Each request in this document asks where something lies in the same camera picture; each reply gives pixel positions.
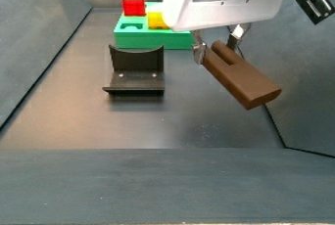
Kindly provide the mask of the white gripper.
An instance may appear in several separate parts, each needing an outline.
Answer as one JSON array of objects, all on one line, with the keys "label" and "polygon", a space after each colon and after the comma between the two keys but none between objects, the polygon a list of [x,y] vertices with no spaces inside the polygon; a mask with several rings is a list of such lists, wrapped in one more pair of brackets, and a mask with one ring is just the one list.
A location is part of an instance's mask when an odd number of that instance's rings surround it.
[{"label": "white gripper", "polygon": [[198,29],[236,24],[228,47],[236,50],[249,23],[272,19],[283,0],[162,0],[162,18],[174,31],[191,30],[194,61],[202,64],[206,44]]}]

